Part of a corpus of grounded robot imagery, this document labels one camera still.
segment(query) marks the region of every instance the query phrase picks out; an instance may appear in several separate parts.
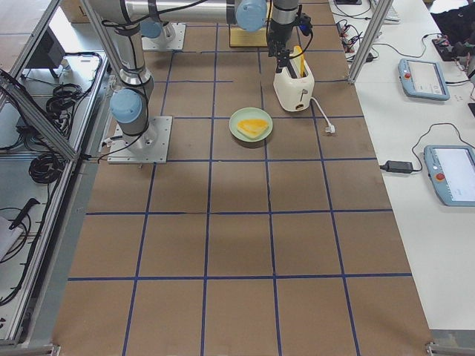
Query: green plate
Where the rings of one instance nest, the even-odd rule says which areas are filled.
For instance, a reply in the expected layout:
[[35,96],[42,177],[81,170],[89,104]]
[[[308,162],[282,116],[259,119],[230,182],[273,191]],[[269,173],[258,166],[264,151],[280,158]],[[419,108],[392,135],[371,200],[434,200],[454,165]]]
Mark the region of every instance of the green plate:
[[[238,130],[238,123],[241,120],[246,120],[246,119],[266,120],[267,123],[269,124],[269,127],[263,133],[257,136],[255,139],[250,139],[249,137],[243,135]],[[266,137],[268,137],[268,135],[272,132],[272,119],[267,112],[261,109],[257,109],[257,108],[240,109],[236,111],[235,113],[233,113],[231,118],[229,119],[229,130],[231,131],[231,134],[234,137],[236,137],[237,139],[240,139],[241,141],[244,141],[244,142],[261,141],[265,139]]]

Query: yellow bread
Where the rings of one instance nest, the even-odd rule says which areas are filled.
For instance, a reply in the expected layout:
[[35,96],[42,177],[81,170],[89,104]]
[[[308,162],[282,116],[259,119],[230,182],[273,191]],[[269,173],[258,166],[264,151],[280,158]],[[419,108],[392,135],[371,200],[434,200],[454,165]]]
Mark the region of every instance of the yellow bread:
[[237,123],[237,130],[249,139],[258,138],[268,127],[264,119],[245,119]]

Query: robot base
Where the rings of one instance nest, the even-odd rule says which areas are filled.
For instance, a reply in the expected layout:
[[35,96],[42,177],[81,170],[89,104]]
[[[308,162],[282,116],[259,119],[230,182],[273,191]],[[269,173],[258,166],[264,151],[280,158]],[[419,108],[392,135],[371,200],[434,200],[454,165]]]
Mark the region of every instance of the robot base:
[[145,52],[166,52],[170,50],[182,50],[185,41],[185,24],[171,24],[175,31],[175,37],[170,41],[165,39],[162,42],[154,42],[151,39],[142,37],[142,46]]
[[[149,125],[158,133],[157,138],[151,145],[145,146],[142,150],[131,151],[125,148],[119,152],[110,154],[107,161],[111,164],[138,164],[138,163],[166,163],[168,154],[168,143],[171,132],[171,116],[155,116],[149,119]],[[117,126],[115,136],[121,136],[122,130]],[[126,146],[123,139],[113,141],[111,151],[116,151]]]

